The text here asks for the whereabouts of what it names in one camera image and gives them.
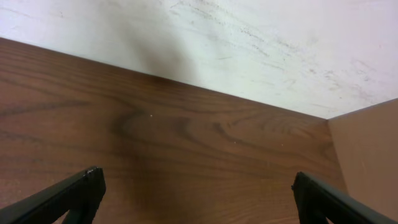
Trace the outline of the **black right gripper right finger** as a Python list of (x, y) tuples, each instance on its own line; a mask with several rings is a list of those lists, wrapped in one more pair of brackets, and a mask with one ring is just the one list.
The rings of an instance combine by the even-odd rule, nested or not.
[(397, 224), (304, 172), (296, 174), (292, 190), (300, 224)]

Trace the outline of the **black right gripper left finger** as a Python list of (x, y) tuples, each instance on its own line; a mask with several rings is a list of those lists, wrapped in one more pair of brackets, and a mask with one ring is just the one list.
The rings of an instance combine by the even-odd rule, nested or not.
[(87, 168), (36, 194), (1, 209), (1, 223), (91, 224), (106, 192), (103, 170)]

